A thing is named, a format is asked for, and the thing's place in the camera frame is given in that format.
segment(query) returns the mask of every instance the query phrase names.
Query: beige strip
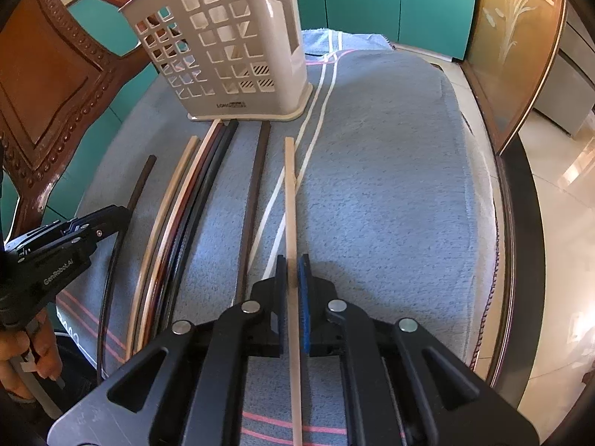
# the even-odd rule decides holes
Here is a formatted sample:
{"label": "beige strip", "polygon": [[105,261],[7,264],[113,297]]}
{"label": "beige strip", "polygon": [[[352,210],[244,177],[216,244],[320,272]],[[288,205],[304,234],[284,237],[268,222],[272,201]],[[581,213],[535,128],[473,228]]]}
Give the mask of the beige strip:
{"label": "beige strip", "polygon": [[171,239],[173,239],[172,233],[175,233],[176,223],[179,223],[179,215],[181,213],[181,207],[185,204],[188,199],[188,194],[190,192],[189,188],[192,182],[194,182],[194,177],[197,171],[200,171],[202,164],[206,159],[206,154],[208,153],[207,149],[210,149],[212,144],[212,137],[213,133],[218,129],[221,125],[221,119],[215,119],[213,123],[210,125],[208,132],[205,135],[205,138],[200,143],[200,147],[196,156],[194,157],[194,161],[190,165],[188,169],[188,173],[186,173],[186,177],[184,178],[184,182],[180,187],[180,192],[176,197],[176,202],[174,203],[170,217],[167,220],[167,224],[165,226],[165,231],[163,232],[163,237],[161,238],[161,244],[159,246],[159,251],[157,252],[157,258],[153,263],[153,270],[151,272],[151,277],[149,279],[149,284],[147,286],[147,296],[145,297],[145,305],[143,307],[143,312],[141,316],[141,325],[139,326],[139,337],[136,341],[135,345],[135,353],[141,350],[146,342],[147,333],[149,333],[148,327],[148,320],[149,320],[149,312],[151,310],[151,303],[153,302],[153,297],[155,295],[158,283],[158,275],[160,272],[160,268],[163,265],[163,261],[167,258],[167,252],[170,249]]}
{"label": "beige strip", "polygon": [[289,336],[289,386],[292,398],[293,446],[302,446],[302,386],[300,379],[298,309],[298,230],[296,224],[296,170],[293,137],[285,138],[285,218],[287,334]]}
{"label": "beige strip", "polygon": [[129,360],[130,357],[132,357],[132,348],[136,333],[136,321],[139,317],[139,305],[141,304],[141,297],[145,289],[145,280],[147,279],[147,275],[149,273],[151,258],[153,258],[153,253],[157,246],[157,240],[159,238],[159,235],[161,234],[161,228],[163,227],[163,223],[165,222],[165,218],[167,215],[167,211],[170,208],[171,201],[174,198],[174,193],[178,188],[184,171],[186,170],[186,167],[188,165],[188,161],[192,157],[192,154],[194,153],[194,150],[196,149],[198,142],[198,137],[193,135],[189,139],[188,144],[186,144],[186,148],[184,149],[184,152],[182,153],[181,158],[178,161],[178,165],[174,170],[174,174],[171,176],[170,183],[167,185],[167,189],[165,190],[165,194],[159,206],[159,211],[157,211],[157,217],[155,219],[155,223],[153,224],[153,229],[151,230],[149,241],[147,242],[147,249],[145,250],[145,255],[143,256],[143,261],[141,263],[141,271],[139,273],[139,279],[136,281],[135,294],[132,299],[132,307],[130,309],[130,317],[128,321],[128,332],[126,334],[126,360]]}

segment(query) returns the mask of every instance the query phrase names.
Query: human hand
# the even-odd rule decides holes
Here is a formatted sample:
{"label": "human hand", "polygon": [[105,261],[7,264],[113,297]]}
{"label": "human hand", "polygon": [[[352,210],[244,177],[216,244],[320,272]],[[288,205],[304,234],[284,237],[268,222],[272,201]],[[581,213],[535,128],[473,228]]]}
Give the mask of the human hand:
{"label": "human hand", "polygon": [[[39,355],[38,374],[43,379],[49,377],[56,380],[62,372],[62,360],[58,354],[52,323],[48,320],[46,310],[39,312],[35,318],[41,325],[33,338],[33,349]],[[7,391],[24,399],[32,399],[33,395],[23,384],[8,360],[25,353],[29,347],[29,337],[22,330],[19,332],[0,331],[0,382]]]}

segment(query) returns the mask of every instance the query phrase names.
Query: dark wooden stick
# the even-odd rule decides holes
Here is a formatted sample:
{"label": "dark wooden stick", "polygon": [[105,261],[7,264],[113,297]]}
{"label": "dark wooden stick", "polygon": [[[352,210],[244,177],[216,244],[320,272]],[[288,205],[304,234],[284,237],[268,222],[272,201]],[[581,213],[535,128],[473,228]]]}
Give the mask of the dark wooden stick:
{"label": "dark wooden stick", "polygon": [[248,187],[248,200],[246,201],[246,210],[244,212],[240,254],[237,257],[236,293],[233,299],[234,305],[244,300],[244,296],[246,295],[248,256],[250,254],[252,236],[254,235],[254,221],[257,217],[258,194],[260,193],[260,184],[263,177],[264,161],[267,157],[267,145],[270,133],[271,121],[263,120],[260,134],[258,135],[257,151],[254,155],[254,165],[252,166],[252,175],[250,176],[250,184]]}
{"label": "dark wooden stick", "polygon": [[[157,158],[154,155],[150,155],[147,158],[147,162],[141,171],[141,175],[136,181],[135,188],[130,195],[130,200],[128,201],[127,206],[131,213],[134,213],[135,211],[136,204],[139,202],[139,198],[141,197],[141,193],[145,188],[145,183],[149,178],[149,174],[155,165],[155,161],[157,161]],[[114,250],[112,251],[111,258],[109,259],[108,273],[105,277],[105,285],[103,287],[103,298],[101,299],[101,309],[99,311],[99,329],[97,331],[97,385],[101,384],[103,381],[103,376],[101,375],[101,369],[103,367],[103,346],[105,344],[105,336],[108,333],[109,311],[111,310],[111,303],[112,299],[114,298],[114,272],[116,266],[118,265],[118,258],[120,257],[120,251],[124,245],[124,239],[126,239],[127,231],[128,226],[126,226],[122,231],[118,232],[118,237],[116,238],[114,244]]]}

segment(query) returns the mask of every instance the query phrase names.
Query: carved wooden chair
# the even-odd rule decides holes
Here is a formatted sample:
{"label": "carved wooden chair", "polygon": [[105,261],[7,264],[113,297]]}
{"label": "carved wooden chair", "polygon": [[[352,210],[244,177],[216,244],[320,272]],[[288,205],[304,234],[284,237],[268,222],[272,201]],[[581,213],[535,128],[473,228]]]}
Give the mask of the carved wooden chair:
{"label": "carved wooden chair", "polygon": [[3,165],[19,194],[9,239],[41,224],[85,131],[149,61],[141,46],[110,52],[60,0],[20,0],[0,32]]}

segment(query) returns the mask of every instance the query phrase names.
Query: plastic laundry basket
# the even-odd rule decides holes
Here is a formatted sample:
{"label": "plastic laundry basket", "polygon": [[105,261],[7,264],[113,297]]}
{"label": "plastic laundry basket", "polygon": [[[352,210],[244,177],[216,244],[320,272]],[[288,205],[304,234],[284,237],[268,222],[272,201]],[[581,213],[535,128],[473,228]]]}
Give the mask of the plastic laundry basket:
{"label": "plastic laundry basket", "polygon": [[193,120],[291,120],[312,91],[297,0],[130,0],[130,26]]}

